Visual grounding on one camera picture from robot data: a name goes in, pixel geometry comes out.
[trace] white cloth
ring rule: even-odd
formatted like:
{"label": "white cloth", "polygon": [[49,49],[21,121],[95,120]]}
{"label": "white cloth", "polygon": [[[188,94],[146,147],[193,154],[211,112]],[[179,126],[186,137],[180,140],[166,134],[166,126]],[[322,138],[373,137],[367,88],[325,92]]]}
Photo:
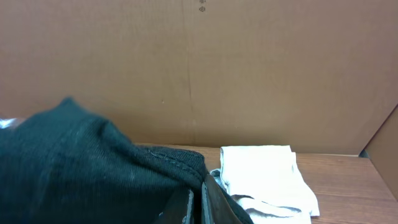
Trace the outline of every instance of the white cloth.
{"label": "white cloth", "polygon": [[311,223],[320,215],[290,146],[222,147],[220,177],[254,223]]}

